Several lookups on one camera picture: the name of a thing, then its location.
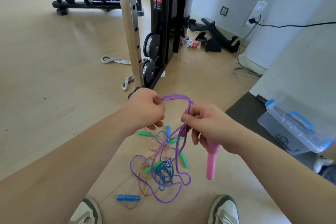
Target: hand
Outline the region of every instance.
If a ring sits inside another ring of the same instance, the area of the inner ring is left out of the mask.
[[[155,130],[162,127],[161,120],[165,117],[165,106],[154,90],[140,88],[132,94],[128,102],[119,110],[126,116],[126,122],[131,125],[130,135],[142,128]]]
[[[193,104],[189,114],[184,112],[181,121],[187,124],[187,133],[192,128],[191,138],[207,149],[206,139],[221,144],[225,150],[237,153],[243,138],[244,126],[231,119],[221,109],[211,104]]]

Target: baseboard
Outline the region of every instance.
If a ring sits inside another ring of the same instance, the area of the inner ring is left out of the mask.
[[[238,56],[239,62],[245,66],[248,67],[249,69],[253,70],[254,72],[258,74],[264,74],[266,73],[267,69],[263,68],[262,66],[254,63],[253,61],[249,60],[244,56],[244,54],[241,54]]]
[[[203,21],[201,21],[202,17],[199,16],[199,15],[197,15],[197,14],[191,13],[191,14],[190,14],[190,18],[196,20],[197,23],[199,23],[199,24],[204,24]],[[210,18],[207,18],[207,17],[204,17],[204,18],[205,18],[206,20],[210,21],[210,22],[213,21],[213,20],[210,19]],[[225,30],[225,29],[219,27],[218,25],[216,25],[216,28],[217,28],[218,31],[221,32],[227,39],[231,39],[233,36],[236,35],[236,34],[233,34],[233,33],[229,32],[229,31],[227,31],[227,30]],[[238,41],[238,40],[242,41],[243,39],[244,39],[243,37],[238,36],[237,41]],[[250,43],[250,41],[246,39],[246,41],[245,41],[245,43],[244,43],[244,46],[247,47],[249,43]]]

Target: black cable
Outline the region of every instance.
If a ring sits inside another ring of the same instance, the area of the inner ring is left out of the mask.
[[[274,25],[263,25],[258,23],[255,19],[249,19],[249,23],[253,24],[256,23],[259,26],[263,27],[274,27],[274,28],[284,28],[284,27],[299,27],[299,28],[306,28],[306,27],[312,27],[312,26],[318,26],[318,25],[327,25],[327,24],[336,24],[336,21],[333,22],[323,22],[323,23],[316,23],[316,24],[310,24],[310,25],[285,25],[285,26],[274,26]]]

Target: power cord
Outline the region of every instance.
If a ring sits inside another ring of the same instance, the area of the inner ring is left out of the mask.
[[[312,26],[319,26],[319,25],[328,25],[328,24],[336,24],[336,21],[332,22],[323,22],[323,23],[316,23],[316,24],[310,24],[310,25],[284,25],[284,26],[275,26],[275,25],[263,25],[260,24],[259,21],[256,21],[254,18],[249,19],[249,23],[263,27],[274,27],[274,28],[284,28],[284,27],[299,27],[299,28],[307,28],[307,27],[312,27]]]
[[[255,25],[253,26],[253,28],[250,30],[250,32],[249,32],[249,33],[245,36],[245,38],[242,40],[241,45],[239,46],[239,49],[238,49],[238,53],[239,53],[239,54],[241,54],[241,52],[240,52],[240,47],[241,47],[242,45],[244,45],[244,42],[246,41],[246,39],[249,37],[249,35],[252,33],[252,31],[255,29],[256,26],[257,26],[257,24],[255,24]],[[238,62],[238,64],[240,65],[240,67],[236,67],[235,69],[233,69],[233,73],[238,74],[238,75],[241,75],[241,76],[244,76],[244,77],[250,77],[250,78],[255,78],[255,76],[257,76],[257,77],[262,77],[263,74],[256,73],[256,72],[254,72],[252,69],[250,69],[249,67],[247,67],[247,66],[243,66],[243,65],[240,63],[239,56],[237,56],[237,62]],[[239,69],[243,69],[243,70],[247,71],[249,74],[252,74],[252,75],[254,75],[254,76],[251,76],[251,75],[246,74],[246,73],[245,73],[245,74],[238,73],[237,70],[239,70]]]

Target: sneaker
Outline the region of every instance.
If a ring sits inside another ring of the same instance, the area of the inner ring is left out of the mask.
[[[102,224],[98,204],[91,197],[85,197],[79,204],[69,224]]]
[[[213,202],[208,224],[239,224],[237,205],[232,197],[221,195]]]

